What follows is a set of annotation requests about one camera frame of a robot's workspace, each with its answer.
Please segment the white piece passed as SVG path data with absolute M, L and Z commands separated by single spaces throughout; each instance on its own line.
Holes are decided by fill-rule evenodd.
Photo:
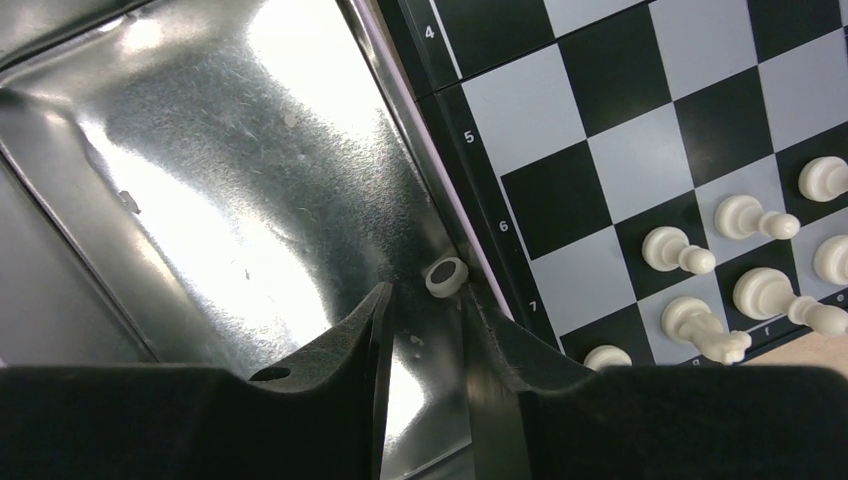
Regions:
M 827 337 L 847 334 L 845 310 L 811 296 L 796 295 L 789 277 L 774 268 L 757 267 L 744 273 L 737 280 L 732 297 L 736 309 L 753 320 L 786 316 L 792 323 Z

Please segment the silver lilac metal tin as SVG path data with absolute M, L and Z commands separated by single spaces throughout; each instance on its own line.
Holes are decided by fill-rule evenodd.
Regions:
M 241 379 L 393 287 L 376 479 L 475 475 L 465 233 L 368 1 L 1 5 L 1 371 Z M 458 257 L 469 281 L 425 286 Z

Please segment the white queen in tin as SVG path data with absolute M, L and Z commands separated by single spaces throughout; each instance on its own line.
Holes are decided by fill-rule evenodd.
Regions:
M 816 250 L 813 266 L 816 274 L 825 282 L 846 286 L 848 237 L 836 235 L 825 240 Z

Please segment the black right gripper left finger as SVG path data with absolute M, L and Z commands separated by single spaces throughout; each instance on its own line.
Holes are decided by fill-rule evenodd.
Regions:
M 5 367 L 5 479 L 376 479 L 390 283 L 249 379 L 211 367 Z

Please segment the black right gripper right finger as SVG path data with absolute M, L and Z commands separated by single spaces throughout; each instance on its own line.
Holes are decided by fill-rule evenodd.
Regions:
M 843 479 L 847 382 L 809 366 L 593 371 L 461 290 L 479 479 Z

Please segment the white knight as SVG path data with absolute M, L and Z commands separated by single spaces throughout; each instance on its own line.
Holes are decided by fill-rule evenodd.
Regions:
M 672 300 L 661 316 L 663 332 L 678 343 L 689 343 L 708 360 L 723 365 L 741 362 L 752 345 L 742 331 L 726 331 L 704 301 L 690 296 Z

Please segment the black white chess board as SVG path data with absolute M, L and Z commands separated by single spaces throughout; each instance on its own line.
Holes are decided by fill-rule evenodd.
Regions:
M 847 236 L 847 192 L 820 203 L 798 186 L 815 158 L 847 162 L 845 2 L 379 7 L 509 312 L 566 356 L 615 345 L 633 365 L 718 363 L 663 332 L 682 296 L 748 333 L 745 358 L 815 332 L 736 309 L 733 288 L 757 267 L 847 312 L 847 285 L 813 266 L 825 240 Z M 714 216 L 733 195 L 800 231 L 724 237 Z M 715 269 L 651 268 L 641 247 L 661 226 L 711 251 Z

